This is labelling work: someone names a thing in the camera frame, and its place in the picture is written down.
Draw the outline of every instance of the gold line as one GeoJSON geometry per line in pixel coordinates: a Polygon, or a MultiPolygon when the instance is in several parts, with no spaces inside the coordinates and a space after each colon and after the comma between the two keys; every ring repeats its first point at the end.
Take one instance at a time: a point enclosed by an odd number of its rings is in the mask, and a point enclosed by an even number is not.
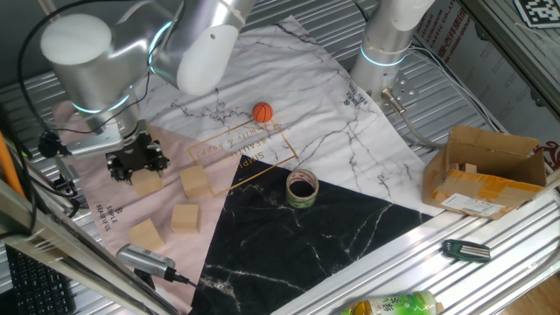
{"type": "Polygon", "coordinates": [[[219,136],[222,136],[222,135],[225,135],[225,134],[227,134],[227,133],[230,133],[230,132],[232,132],[232,131],[234,131],[234,130],[240,128],[240,127],[245,126],[245,125],[248,124],[248,123],[252,123],[254,120],[255,120],[255,119],[251,119],[250,121],[245,122],[245,123],[242,123],[242,124],[240,124],[239,126],[233,128],[233,129],[228,129],[228,130],[226,130],[226,131],[220,133],[220,134],[217,135],[217,136],[213,136],[213,137],[211,137],[211,138],[209,138],[209,139],[204,140],[204,141],[201,142],[201,143],[195,144],[194,146],[188,148],[187,150],[190,150],[190,149],[192,149],[192,148],[196,148],[196,147],[198,147],[199,145],[205,144],[205,143],[207,143],[208,141],[213,140],[213,139],[215,139],[215,138],[217,138],[217,137],[219,137],[219,136]]]}
{"type": "Polygon", "coordinates": [[[270,121],[274,124],[274,127],[276,128],[276,130],[278,130],[278,132],[280,132],[280,135],[282,135],[283,140],[288,144],[288,146],[290,147],[291,152],[297,157],[298,154],[296,153],[296,151],[294,150],[294,148],[291,147],[291,144],[288,142],[288,140],[286,139],[286,137],[284,136],[284,133],[280,130],[280,128],[278,128],[277,124],[274,122],[274,120],[270,119],[270,121]]]}
{"type": "Polygon", "coordinates": [[[194,155],[191,153],[191,151],[188,150],[188,149],[187,149],[187,151],[189,152],[189,155],[191,156],[192,161],[194,161],[194,164],[195,164],[195,165],[198,165],[198,163],[196,163],[196,158],[194,158],[194,155]]]}
{"type": "Polygon", "coordinates": [[[253,176],[251,176],[250,178],[247,178],[247,179],[243,180],[241,183],[235,184],[235,185],[229,187],[228,189],[226,189],[226,190],[224,190],[224,191],[221,191],[221,192],[218,192],[218,193],[214,193],[214,191],[212,190],[212,187],[210,187],[210,193],[212,193],[212,195],[213,195],[214,197],[218,197],[219,195],[221,195],[221,194],[223,194],[223,193],[225,193],[225,192],[228,192],[228,191],[230,191],[230,190],[232,190],[232,189],[234,189],[234,188],[236,188],[236,187],[238,187],[238,186],[240,186],[240,185],[243,185],[243,184],[247,183],[248,181],[250,181],[251,179],[254,179],[254,178],[258,177],[258,176],[261,176],[261,175],[263,175],[265,172],[268,172],[268,171],[270,171],[271,169],[273,169],[273,168],[279,166],[280,164],[282,164],[282,163],[284,163],[284,162],[288,162],[288,161],[290,161],[291,159],[296,158],[296,157],[297,157],[297,155],[294,154],[293,156],[286,158],[284,161],[278,162],[278,163],[272,165],[271,167],[269,167],[268,169],[266,169],[266,170],[264,170],[264,171],[261,171],[260,173],[258,173],[258,174],[256,174],[256,175],[253,175],[253,176]]]}

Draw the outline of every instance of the keyboard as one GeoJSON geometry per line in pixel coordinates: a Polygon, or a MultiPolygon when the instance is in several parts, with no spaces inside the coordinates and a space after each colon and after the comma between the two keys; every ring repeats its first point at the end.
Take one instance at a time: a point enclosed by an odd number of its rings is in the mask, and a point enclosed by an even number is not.
{"type": "Polygon", "coordinates": [[[75,310],[66,276],[6,246],[19,315],[68,315],[75,310]]]}

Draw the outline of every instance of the qr code marker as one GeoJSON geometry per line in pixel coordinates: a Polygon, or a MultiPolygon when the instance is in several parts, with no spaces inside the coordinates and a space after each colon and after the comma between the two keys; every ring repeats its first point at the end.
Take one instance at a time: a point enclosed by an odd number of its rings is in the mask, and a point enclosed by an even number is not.
{"type": "Polygon", "coordinates": [[[514,3],[529,27],[560,27],[558,0],[514,0],[514,3]]]}

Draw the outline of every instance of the tape roll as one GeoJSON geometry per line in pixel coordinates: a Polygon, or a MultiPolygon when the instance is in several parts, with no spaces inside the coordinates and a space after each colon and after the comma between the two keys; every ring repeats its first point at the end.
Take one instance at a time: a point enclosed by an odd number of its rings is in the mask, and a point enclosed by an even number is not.
{"type": "Polygon", "coordinates": [[[319,181],[310,171],[297,169],[286,179],[286,199],[295,208],[311,207],[317,199],[319,181]]]}

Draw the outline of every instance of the plastic bottle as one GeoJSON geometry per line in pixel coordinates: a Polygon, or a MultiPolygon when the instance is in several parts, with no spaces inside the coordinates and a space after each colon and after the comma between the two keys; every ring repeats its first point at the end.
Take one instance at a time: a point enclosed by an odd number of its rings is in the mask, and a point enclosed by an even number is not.
{"type": "Polygon", "coordinates": [[[429,291],[385,298],[368,298],[340,315],[438,315],[443,306],[429,291]]]}

